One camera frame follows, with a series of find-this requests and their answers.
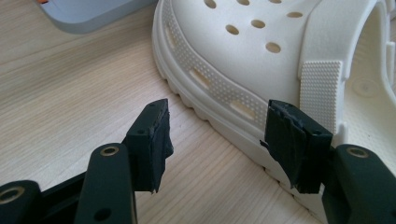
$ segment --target white rubber sole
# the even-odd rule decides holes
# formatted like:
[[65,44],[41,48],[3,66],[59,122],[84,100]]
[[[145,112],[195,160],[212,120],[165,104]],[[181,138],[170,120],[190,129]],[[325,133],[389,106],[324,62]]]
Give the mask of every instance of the white rubber sole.
[[321,194],[300,194],[296,189],[290,189],[290,182],[283,169],[274,161],[268,151],[260,145],[259,139],[240,128],[241,126],[237,124],[240,118],[230,111],[229,108],[224,108],[223,105],[213,100],[200,88],[195,88],[196,84],[193,78],[185,76],[185,71],[176,61],[172,60],[172,50],[169,44],[172,45],[171,42],[173,40],[169,40],[169,36],[166,36],[163,32],[166,28],[159,21],[159,18],[162,17],[162,11],[158,9],[159,7],[161,6],[158,6],[155,12],[154,20],[156,22],[154,22],[152,34],[154,59],[162,78],[167,80],[172,92],[180,96],[184,105],[193,108],[200,119],[208,120],[215,130],[241,149],[254,162],[262,166],[269,176],[276,179],[279,185],[292,194],[294,199],[306,207],[314,217],[326,223],[326,215],[320,199]]

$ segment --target wooden table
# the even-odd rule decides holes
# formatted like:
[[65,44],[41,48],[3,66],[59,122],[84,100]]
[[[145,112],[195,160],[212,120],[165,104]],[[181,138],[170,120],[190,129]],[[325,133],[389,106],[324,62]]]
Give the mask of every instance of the wooden table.
[[32,1],[0,3],[0,185],[32,179],[44,190],[84,172],[94,149],[168,98],[175,154],[160,192],[137,192],[140,223],[318,223],[160,78],[154,9],[70,35]]

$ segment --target white clog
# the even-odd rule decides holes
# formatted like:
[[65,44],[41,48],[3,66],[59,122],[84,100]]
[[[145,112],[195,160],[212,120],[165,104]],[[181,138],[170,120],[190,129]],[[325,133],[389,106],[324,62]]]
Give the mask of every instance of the white clog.
[[396,174],[393,0],[160,0],[156,63],[187,106],[314,216],[318,195],[299,194],[267,150],[270,99],[299,106],[334,134],[378,154]]

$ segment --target ventilation hole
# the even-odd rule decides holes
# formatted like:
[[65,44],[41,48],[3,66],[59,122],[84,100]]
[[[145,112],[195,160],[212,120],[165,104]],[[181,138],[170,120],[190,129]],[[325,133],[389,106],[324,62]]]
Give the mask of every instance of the ventilation hole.
[[251,21],[251,25],[256,27],[256,28],[259,28],[259,29],[265,27],[265,23],[263,21],[259,21],[259,20]]
[[190,75],[199,83],[201,84],[205,89],[209,89],[210,81],[205,77],[200,71],[198,71],[196,68],[192,68],[190,70]]
[[254,111],[251,110],[249,107],[243,105],[239,101],[236,100],[232,101],[230,103],[230,107],[247,119],[254,119],[255,117]]
[[238,1],[239,4],[244,6],[248,6],[250,4],[248,0],[236,0],[236,1]]
[[204,0],[205,4],[210,7],[210,8],[215,8],[216,7],[216,2],[213,0]]
[[236,29],[236,27],[234,27],[233,25],[227,25],[225,29],[228,31],[228,33],[232,35],[239,35],[238,29]]
[[278,44],[276,44],[276,43],[270,42],[267,45],[265,45],[265,47],[269,51],[271,51],[273,53],[279,53],[280,52],[280,46]]
[[290,18],[300,18],[303,16],[303,13],[301,12],[291,12],[288,14],[288,17]]
[[174,49],[176,46],[176,39],[172,34],[171,27],[169,26],[169,24],[166,25],[165,32],[166,32],[166,37],[168,39],[168,43],[171,46],[171,49]]

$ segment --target shoe strap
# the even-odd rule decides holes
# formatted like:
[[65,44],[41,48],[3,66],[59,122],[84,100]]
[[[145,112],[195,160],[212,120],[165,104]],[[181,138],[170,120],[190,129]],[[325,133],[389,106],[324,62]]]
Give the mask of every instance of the shoe strap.
[[394,8],[394,1],[390,6],[388,2],[323,0],[307,21],[299,68],[300,108],[334,134],[334,145],[347,140],[344,90],[361,30],[374,7],[386,17]]

